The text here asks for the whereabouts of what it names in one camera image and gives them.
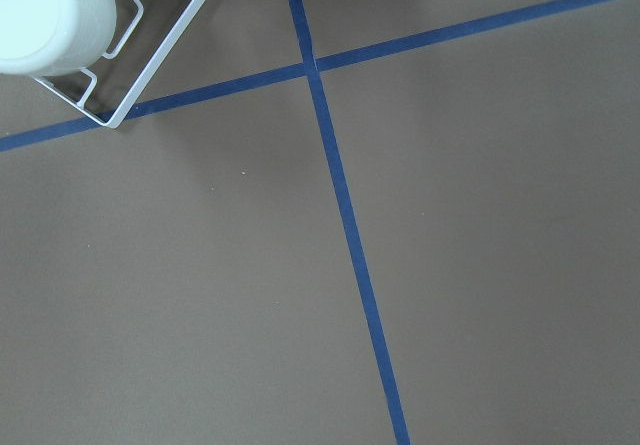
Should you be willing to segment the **white cup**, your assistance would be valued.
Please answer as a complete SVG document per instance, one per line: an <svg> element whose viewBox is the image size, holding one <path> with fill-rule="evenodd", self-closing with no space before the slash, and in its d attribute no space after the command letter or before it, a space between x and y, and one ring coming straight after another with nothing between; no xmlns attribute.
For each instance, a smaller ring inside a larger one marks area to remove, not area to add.
<svg viewBox="0 0 640 445"><path fill-rule="evenodd" d="M1 72L74 73L107 51L116 19L115 0L1 0Z"/></svg>

